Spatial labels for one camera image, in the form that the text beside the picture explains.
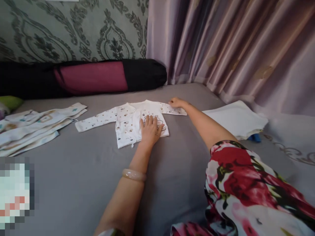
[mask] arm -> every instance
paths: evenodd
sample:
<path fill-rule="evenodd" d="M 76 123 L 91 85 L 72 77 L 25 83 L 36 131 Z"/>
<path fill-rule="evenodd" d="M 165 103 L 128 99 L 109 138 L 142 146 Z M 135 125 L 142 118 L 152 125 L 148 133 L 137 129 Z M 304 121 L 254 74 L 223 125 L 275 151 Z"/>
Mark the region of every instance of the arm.
<path fill-rule="evenodd" d="M 175 97 L 171 99 L 169 104 L 174 108 L 183 108 L 187 112 L 209 150 L 214 144 L 222 140 L 237 142 L 237 139 L 229 131 L 190 103 Z"/>
<path fill-rule="evenodd" d="M 129 169 L 146 173 L 153 145 L 160 138 L 163 126 L 161 125 L 157 129 L 156 117 L 153 119 L 152 116 L 147 116 L 145 126 L 142 119 L 140 120 L 142 140 Z M 122 177 L 103 213 L 94 236 L 112 228 L 121 230 L 126 236 L 132 235 L 143 189 L 144 182 Z"/>

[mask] red floral sleeve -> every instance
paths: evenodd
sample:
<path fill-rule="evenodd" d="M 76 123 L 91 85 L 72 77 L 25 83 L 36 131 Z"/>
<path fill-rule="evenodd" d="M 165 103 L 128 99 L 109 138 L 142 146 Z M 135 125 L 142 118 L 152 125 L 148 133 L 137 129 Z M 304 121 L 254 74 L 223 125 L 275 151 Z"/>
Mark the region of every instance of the red floral sleeve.
<path fill-rule="evenodd" d="M 315 209 L 256 153 L 234 141 L 218 142 L 210 153 L 208 228 L 199 227 L 200 235 L 314 235 Z M 176 224 L 171 235 L 191 235 L 192 228 Z"/>

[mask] wrist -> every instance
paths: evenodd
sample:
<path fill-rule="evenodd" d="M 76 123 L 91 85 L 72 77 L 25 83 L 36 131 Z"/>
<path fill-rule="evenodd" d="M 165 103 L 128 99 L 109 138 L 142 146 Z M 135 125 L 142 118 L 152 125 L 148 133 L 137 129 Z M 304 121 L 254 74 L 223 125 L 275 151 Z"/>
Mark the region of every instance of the wrist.
<path fill-rule="evenodd" d="M 139 145 L 138 145 L 138 148 L 140 148 L 141 150 L 143 151 L 146 151 L 146 152 L 150 152 L 152 151 L 152 148 L 153 148 L 153 145 L 151 142 L 148 142 L 146 140 L 141 140 Z"/>
<path fill-rule="evenodd" d="M 181 108 L 183 108 L 185 110 L 185 108 L 187 108 L 190 105 L 189 102 L 183 101 Z"/>

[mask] wall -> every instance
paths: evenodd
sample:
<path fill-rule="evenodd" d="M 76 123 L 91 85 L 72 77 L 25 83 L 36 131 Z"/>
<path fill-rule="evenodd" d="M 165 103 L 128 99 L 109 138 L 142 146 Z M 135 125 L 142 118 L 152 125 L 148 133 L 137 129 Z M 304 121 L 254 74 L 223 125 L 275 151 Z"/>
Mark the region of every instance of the wall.
<path fill-rule="evenodd" d="M 0 1 L 0 60 L 145 58 L 149 0 Z"/>

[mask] mattress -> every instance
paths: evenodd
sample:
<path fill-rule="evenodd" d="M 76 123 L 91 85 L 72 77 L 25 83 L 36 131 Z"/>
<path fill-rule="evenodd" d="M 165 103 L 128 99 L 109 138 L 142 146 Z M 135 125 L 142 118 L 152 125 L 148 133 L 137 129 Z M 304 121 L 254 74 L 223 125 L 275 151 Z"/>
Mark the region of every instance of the mattress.
<path fill-rule="evenodd" d="M 167 103 L 178 96 L 200 110 L 224 106 L 202 84 L 171 85 L 153 91 L 104 94 L 66 99 L 29 100 L 17 112 L 65 108 L 76 102 L 88 106 L 83 120 L 126 102 L 146 99 Z M 188 116 L 164 115 L 170 136 L 152 150 L 147 181 L 137 214 L 134 235 L 169 235 L 171 225 L 204 224 L 207 206 L 205 170 L 210 154 Z M 285 179 L 294 165 L 271 142 L 242 141 Z M 92 235 L 103 211 L 136 151 L 117 148 L 115 123 L 78 133 L 74 123 L 51 142 L 21 154 L 34 166 L 35 210 L 10 235 Z"/>

